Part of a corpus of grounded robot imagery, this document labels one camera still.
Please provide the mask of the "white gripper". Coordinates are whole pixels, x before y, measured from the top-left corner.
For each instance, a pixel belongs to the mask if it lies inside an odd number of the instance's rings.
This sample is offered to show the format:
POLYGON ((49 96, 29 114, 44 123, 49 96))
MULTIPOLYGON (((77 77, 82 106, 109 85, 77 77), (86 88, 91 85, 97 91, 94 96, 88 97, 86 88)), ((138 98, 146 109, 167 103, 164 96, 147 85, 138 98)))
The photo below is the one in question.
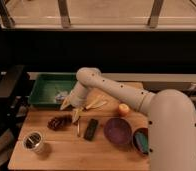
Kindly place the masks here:
POLYGON ((76 123, 79 120, 81 113, 83 112, 83 108, 81 106, 85 104, 88 93, 89 89, 80 82, 77 82, 74 88, 71 90, 69 96, 62 102, 60 106, 61 110, 66 109, 70 105, 73 107, 80 107, 73 109, 72 123, 76 123))

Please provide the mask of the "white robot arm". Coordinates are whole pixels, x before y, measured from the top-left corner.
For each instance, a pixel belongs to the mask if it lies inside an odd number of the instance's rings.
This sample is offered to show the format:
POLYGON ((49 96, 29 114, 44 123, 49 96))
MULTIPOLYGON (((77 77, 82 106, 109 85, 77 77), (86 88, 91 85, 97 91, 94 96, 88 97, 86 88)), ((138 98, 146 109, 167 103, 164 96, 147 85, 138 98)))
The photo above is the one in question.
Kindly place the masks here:
POLYGON ((148 117, 150 171, 196 171, 196 108, 175 89, 158 93, 104 78, 97 68, 83 67, 62 103, 81 107, 89 90, 98 88, 148 117))

